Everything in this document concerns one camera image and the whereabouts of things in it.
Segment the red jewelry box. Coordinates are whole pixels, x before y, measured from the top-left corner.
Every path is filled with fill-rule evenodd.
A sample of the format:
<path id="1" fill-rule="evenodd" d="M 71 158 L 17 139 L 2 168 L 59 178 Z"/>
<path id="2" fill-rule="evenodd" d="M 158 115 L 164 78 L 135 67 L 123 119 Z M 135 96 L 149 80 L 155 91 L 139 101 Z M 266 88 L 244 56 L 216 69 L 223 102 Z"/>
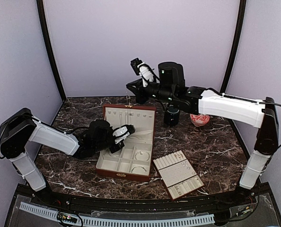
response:
<path id="1" fill-rule="evenodd" d="M 96 171 L 101 176 L 147 182 L 155 135 L 156 107 L 103 105 L 104 119 L 115 129 L 125 124 L 135 127 L 135 133 L 124 141 L 124 147 L 111 154 L 100 152 Z"/>

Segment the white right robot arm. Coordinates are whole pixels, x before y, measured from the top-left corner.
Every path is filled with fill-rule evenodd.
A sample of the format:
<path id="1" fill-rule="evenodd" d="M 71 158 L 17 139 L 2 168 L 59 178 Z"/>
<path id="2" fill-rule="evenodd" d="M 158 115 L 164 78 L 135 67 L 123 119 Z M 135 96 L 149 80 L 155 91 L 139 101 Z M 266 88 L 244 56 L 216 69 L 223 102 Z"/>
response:
<path id="1" fill-rule="evenodd" d="M 247 99 L 219 93 L 212 88 L 186 87 L 138 79 L 126 85 L 138 104 L 149 99 L 168 103 L 174 108 L 195 115 L 209 115 L 243 122 L 258 129 L 253 152 L 240 177 L 239 188 L 231 193 L 231 202 L 241 205 L 249 197 L 257 178 L 265 169 L 279 144 L 277 103 L 270 97 L 265 100 Z"/>

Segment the red jewelry tray insert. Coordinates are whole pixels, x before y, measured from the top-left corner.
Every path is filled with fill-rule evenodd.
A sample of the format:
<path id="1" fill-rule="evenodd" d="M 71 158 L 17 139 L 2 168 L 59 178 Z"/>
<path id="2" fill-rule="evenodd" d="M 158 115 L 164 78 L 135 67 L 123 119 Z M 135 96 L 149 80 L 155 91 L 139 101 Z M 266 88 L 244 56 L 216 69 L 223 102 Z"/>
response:
<path id="1" fill-rule="evenodd" d="M 178 200 L 204 186 L 197 172 L 183 151 L 153 160 L 166 191 L 171 200 Z"/>

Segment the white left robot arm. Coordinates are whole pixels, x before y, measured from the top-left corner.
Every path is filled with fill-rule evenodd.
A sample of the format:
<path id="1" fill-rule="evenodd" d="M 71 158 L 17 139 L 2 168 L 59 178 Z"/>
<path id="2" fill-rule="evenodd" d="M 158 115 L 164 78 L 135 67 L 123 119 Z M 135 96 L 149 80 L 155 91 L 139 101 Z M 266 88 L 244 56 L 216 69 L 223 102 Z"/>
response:
<path id="1" fill-rule="evenodd" d="M 26 151 L 28 142 L 35 142 L 63 152 L 77 159 L 85 159 L 108 149 L 115 153 L 124 147 L 124 141 L 135 132 L 132 125 L 113 128 L 106 120 L 95 120 L 88 127 L 75 130 L 58 130 L 22 108 L 0 125 L 0 159 L 8 159 L 27 181 L 37 198 L 45 206 L 52 206 L 56 196 Z"/>

